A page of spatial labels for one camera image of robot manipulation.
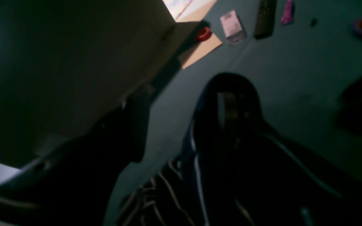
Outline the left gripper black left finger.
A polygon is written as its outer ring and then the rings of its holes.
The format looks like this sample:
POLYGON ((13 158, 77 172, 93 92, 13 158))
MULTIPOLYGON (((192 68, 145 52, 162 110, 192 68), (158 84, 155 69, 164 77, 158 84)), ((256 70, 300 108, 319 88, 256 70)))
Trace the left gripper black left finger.
POLYGON ((0 183, 0 226, 101 226, 118 176, 144 156, 150 103, 148 91, 136 91, 0 183))

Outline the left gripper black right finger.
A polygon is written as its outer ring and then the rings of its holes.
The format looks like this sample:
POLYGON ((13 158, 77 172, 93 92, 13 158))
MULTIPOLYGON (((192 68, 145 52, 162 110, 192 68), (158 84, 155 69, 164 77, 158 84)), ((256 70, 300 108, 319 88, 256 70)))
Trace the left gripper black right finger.
POLYGON ((242 96, 217 93, 217 137, 224 148, 240 148, 247 132, 249 112, 242 96))

